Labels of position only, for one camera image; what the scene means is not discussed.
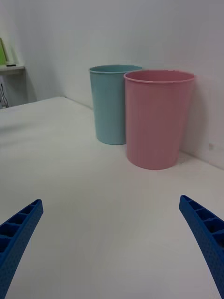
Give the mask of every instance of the white table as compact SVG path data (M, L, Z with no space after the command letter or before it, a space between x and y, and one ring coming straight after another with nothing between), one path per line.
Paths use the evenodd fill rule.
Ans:
M132 165L71 100L0 111L0 223L44 205L7 299L220 299L178 206L186 194L224 218L223 190L224 171L187 155Z

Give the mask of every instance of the shelf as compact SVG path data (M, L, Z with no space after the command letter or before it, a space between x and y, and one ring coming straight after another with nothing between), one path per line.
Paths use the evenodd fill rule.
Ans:
M20 74L25 70L24 65L16 65L16 66L6 66L0 65L0 76L1 75L15 75Z

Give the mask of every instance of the white wall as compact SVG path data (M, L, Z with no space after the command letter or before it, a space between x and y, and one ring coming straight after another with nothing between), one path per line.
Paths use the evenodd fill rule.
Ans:
M38 100L63 95L92 106L88 68L99 64L191 71L197 86L182 148L212 161L218 146L222 156L222 0L0 1L14 13Z

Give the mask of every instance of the green object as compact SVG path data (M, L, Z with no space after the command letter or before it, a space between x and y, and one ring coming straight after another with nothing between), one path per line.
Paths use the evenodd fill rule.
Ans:
M6 64L6 56L4 51L4 44L2 39L0 38L0 65Z
M125 80L135 65L102 65L90 68L97 139L107 144L125 144Z

